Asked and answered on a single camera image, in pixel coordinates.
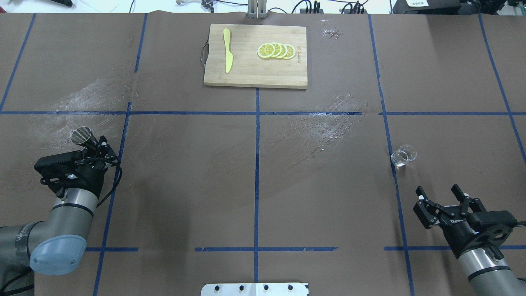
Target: cutting board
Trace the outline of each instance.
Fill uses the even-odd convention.
[[[230,29],[234,62],[225,73],[223,29]],[[296,47],[290,60],[263,59],[257,54],[263,43],[278,42]],[[307,29],[292,26],[211,24],[205,85],[307,88]]]

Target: label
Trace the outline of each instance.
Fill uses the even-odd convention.
[[[406,0],[409,7],[424,7],[429,6],[427,0]]]

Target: clear glass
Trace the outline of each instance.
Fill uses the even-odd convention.
[[[402,145],[391,155],[394,166],[403,167],[417,158],[417,151],[411,145]]]

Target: lemon slice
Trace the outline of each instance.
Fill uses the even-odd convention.
[[[290,60],[296,55],[296,48],[290,44],[285,44],[287,54],[283,57],[284,60]]]
[[[283,48],[280,46],[280,44],[281,43],[272,42],[272,45],[274,45],[274,47],[275,47],[274,54],[272,55],[272,57],[277,57],[277,56],[281,55],[281,52],[283,51]]]
[[[261,58],[270,58],[275,50],[276,47],[272,43],[263,43],[258,47],[258,56]]]
[[[276,58],[284,58],[289,52],[289,49],[283,43],[280,43],[279,46],[282,48],[282,51],[281,51],[281,54],[278,55]]]

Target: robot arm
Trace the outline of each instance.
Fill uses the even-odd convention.
[[[122,170],[104,136],[97,141],[87,127],[77,129],[72,142],[82,151],[43,157],[35,164],[56,195],[47,221],[0,228],[0,296],[33,295],[33,271],[62,275],[74,271],[86,249],[96,208],[115,190]],[[117,167],[119,178],[101,201],[104,175]]]
[[[454,185],[458,206],[442,206],[428,199],[422,187],[413,210],[426,229],[439,226],[471,286],[479,296],[526,296],[526,281],[517,279],[499,246],[518,222],[508,211],[486,211],[480,199]]]

